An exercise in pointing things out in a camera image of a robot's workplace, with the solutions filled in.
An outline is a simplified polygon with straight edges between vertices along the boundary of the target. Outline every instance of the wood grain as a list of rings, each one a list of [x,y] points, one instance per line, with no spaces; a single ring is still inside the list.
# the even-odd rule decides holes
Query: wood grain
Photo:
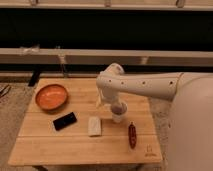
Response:
[[[134,150],[127,136],[19,137],[10,165],[156,163],[161,152],[156,136],[138,136]]]
[[[60,109],[42,111],[35,103],[35,95],[43,86],[53,83],[64,85],[69,92],[69,100]],[[128,111],[123,122],[115,124],[109,106],[96,108],[97,95],[95,79],[92,78],[40,79],[9,164],[23,166],[160,162],[162,156],[147,98],[121,93]],[[52,121],[72,111],[76,114],[77,123],[56,131]],[[90,116],[101,118],[101,137],[88,136]],[[131,122],[136,126],[138,136],[134,150],[128,144],[128,126]],[[147,146],[151,146],[154,155],[146,155]]]

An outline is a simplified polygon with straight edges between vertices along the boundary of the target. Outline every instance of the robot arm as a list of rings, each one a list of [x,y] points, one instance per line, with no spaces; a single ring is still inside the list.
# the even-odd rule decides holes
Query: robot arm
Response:
[[[127,107],[119,99],[119,92],[173,100],[181,87],[206,75],[209,74],[167,73],[127,75],[124,74],[124,70],[119,64],[113,63],[106,70],[100,72],[97,77],[96,84],[99,90],[99,99],[96,105],[100,106],[108,103],[111,105],[112,113],[123,114]]]
[[[212,85],[212,73],[130,76],[124,75],[120,65],[111,64],[97,77],[98,104],[109,103],[111,110],[120,107],[122,111],[124,105],[119,100],[118,92],[173,100],[168,171],[207,171],[213,170]]]

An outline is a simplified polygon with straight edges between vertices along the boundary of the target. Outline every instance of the gray carpet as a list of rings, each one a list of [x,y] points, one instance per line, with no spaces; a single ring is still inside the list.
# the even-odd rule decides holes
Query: gray carpet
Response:
[[[0,89],[7,82],[0,80]],[[0,99],[0,171],[35,171],[33,167],[11,167],[7,164],[15,143],[25,111],[30,102],[34,88],[27,83],[10,82],[11,91]],[[170,103],[158,99],[149,99],[151,111],[156,124],[163,158],[168,141],[167,125]],[[148,165],[84,165],[84,166],[48,166],[50,171],[164,171],[165,162]]]

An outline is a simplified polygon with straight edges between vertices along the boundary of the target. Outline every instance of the black phone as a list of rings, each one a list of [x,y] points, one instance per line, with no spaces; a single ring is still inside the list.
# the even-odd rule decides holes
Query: black phone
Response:
[[[56,131],[61,130],[62,128],[65,128],[66,126],[77,122],[77,119],[75,117],[75,114],[73,112],[69,113],[68,115],[62,116],[56,120],[53,121],[53,124],[55,126]]]

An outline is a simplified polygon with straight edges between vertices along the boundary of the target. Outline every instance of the sponge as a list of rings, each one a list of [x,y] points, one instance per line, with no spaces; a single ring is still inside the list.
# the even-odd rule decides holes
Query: sponge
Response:
[[[101,136],[101,119],[98,116],[91,116],[88,122],[88,135]]]

